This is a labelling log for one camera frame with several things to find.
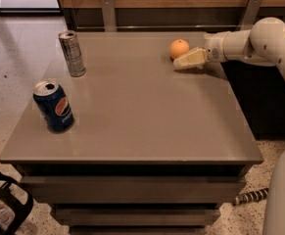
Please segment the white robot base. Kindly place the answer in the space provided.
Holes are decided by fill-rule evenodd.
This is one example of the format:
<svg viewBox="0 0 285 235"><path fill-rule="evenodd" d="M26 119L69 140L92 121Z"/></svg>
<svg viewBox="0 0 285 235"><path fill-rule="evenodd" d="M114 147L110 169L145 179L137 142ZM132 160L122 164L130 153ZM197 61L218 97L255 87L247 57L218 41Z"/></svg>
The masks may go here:
<svg viewBox="0 0 285 235"><path fill-rule="evenodd" d="M285 151L271 176L262 235L285 235Z"/></svg>

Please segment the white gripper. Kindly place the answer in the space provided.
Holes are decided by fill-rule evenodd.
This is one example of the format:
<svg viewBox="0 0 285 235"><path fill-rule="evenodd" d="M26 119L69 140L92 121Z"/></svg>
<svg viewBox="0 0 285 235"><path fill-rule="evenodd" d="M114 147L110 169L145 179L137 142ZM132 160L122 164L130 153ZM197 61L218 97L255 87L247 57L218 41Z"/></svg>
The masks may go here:
<svg viewBox="0 0 285 235"><path fill-rule="evenodd" d="M205 35L204 49L195 47L173 61L178 70L199 68L209 60L210 62L226 62L224 52L225 39L228 31L207 33Z"/></svg>

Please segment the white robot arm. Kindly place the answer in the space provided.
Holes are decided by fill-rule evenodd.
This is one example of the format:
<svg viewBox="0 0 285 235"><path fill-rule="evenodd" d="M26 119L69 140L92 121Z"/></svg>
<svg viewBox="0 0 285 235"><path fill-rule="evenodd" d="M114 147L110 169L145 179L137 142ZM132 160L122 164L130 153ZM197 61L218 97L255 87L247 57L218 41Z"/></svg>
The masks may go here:
<svg viewBox="0 0 285 235"><path fill-rule="evenodd" d="M175 58L173 64L183 70L227 61L276 66L285 80L285 23L277 18L264 18L247 30L207 34L203 48L189 50Z"/></svg>

